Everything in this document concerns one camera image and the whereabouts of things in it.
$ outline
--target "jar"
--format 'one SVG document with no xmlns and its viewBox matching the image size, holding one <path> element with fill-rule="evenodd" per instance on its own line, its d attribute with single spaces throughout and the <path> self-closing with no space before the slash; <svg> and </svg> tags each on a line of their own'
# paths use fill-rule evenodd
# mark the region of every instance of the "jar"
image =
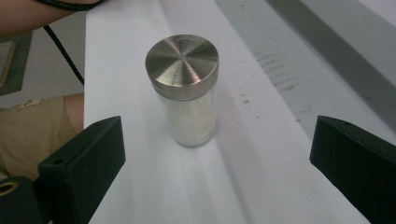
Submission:
<svg viewBox="0 0 396 224">
<path fill-rule="evenodd" d="M 174 139 L 184 147 L 209 141 L 216 130 L 216 48 L 200 36 L 170 36 L 148 52 L 146 69 Z"/>
</svg>

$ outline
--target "gray floor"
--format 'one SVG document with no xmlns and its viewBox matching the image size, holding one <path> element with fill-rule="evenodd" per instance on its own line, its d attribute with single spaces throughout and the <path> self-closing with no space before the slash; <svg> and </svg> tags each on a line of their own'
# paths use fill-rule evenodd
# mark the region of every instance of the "gray floor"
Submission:
<svg viewBox="0 0 396 224">
<path fill-rule="evenodd" d="M 81 74 L 85 59 L 85 13 L 79 12 L 56 21 L 52 30 L 61 40 Z M 0 96 L 0 107 L 7 108 L 29 99 L 83 92 L 61 52 L 44 31 L 34 31 L 22 90 Z"/>
</svg>

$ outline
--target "skin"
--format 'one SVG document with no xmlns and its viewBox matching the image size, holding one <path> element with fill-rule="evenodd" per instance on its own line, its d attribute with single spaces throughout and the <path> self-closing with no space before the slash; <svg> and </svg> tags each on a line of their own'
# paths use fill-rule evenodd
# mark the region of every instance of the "skin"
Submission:
<svg viewBox="0 0 396 224">
<path fill-rule="evenodd" d="M 64 0 L 73 4 L 90 4 L 96 1 Z M 29 32 L 73 13 L 35 0 L 0 0 L 0 37 Z M 80 133 L 83 130 L 83 93 L 65 96 L 64 105 L 75 132 Z"/>
</svg>

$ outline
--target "white powder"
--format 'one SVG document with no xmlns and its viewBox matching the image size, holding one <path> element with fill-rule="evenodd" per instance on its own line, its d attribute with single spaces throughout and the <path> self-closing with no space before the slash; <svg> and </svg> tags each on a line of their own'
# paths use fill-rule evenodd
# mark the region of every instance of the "white powder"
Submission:
<svg viewBox="0 0 396 224">
<path fill-rule="evenodd" d="M 213 90 L 189 101 L 161 98 L 171 134 L 178 143 L 184 147 L 198 147 L 210 140 L 216 129 Z"/>
</svg>

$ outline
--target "metal lid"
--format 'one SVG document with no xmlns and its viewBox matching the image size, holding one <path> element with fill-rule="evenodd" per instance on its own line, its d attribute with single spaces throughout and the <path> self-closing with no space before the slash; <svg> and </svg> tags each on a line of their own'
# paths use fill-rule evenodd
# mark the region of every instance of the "metal lid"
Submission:
<svg viewBox="0 0 396 224">
<path fill-rule="evenodd" d="M 146 69 L 154 89 L 174 100 L 189 100 L 209 91 L 218 78 L 219 55 L 206 39 L 174 35 L 148 52 Z"/>
</svg>

